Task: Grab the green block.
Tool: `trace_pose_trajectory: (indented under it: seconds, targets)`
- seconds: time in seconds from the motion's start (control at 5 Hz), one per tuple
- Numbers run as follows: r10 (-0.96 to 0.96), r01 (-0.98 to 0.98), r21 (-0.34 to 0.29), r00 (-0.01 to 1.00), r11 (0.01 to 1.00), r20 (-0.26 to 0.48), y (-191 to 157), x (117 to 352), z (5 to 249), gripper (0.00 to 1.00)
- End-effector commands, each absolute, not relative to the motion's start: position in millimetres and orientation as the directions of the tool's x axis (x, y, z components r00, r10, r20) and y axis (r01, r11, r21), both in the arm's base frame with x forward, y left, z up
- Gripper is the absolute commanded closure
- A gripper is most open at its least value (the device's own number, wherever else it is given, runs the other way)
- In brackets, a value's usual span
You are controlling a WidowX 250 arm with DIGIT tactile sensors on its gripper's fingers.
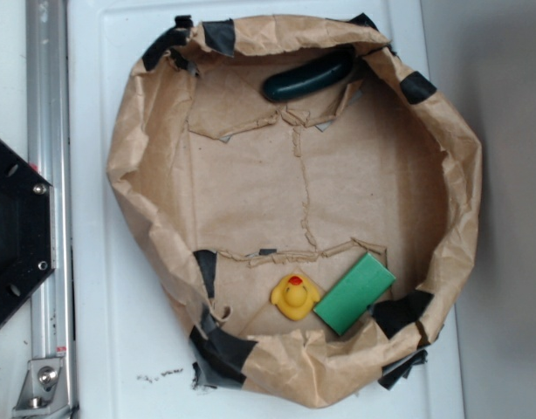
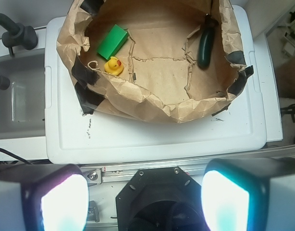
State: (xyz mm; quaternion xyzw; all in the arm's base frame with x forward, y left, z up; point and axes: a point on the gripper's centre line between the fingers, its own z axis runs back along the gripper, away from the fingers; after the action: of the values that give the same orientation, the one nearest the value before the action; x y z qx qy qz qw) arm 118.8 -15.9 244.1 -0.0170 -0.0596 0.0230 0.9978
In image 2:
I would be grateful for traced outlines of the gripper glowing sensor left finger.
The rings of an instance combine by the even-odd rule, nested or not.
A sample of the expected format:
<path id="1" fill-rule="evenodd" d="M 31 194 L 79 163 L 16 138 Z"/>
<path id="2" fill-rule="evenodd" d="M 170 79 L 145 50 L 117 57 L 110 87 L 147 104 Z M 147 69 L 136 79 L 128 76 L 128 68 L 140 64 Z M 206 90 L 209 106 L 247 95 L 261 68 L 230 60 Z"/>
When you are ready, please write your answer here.
<path id="1" fill-rule="evenodd" d="M 77 165 L 0 165 L 0 231 L 82 231 L 88 203 Z"/>

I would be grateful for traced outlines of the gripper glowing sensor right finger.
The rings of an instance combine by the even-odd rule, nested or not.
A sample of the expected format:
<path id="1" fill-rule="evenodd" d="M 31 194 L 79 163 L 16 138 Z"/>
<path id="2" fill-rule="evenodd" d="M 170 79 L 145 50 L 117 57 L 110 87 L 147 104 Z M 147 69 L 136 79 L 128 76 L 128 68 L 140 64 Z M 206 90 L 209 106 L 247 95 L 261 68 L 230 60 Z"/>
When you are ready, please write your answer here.
<path id="1" fill-rule="evenodd" d="M 295 231 L 295 158 L 213 159 L 201 186 L 212 231 Z"/>

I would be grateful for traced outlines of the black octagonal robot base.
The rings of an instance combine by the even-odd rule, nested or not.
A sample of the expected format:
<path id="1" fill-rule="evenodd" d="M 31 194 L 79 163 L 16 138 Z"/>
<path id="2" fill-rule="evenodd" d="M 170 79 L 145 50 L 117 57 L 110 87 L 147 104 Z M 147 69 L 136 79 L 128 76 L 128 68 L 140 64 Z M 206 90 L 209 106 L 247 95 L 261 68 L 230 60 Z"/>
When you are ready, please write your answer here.
<path id="1" fill-rule="evenodd" d="M 201 185 L 179 167 L 140 169 L 116 196 L 120 231 L 207 231 Z"/>

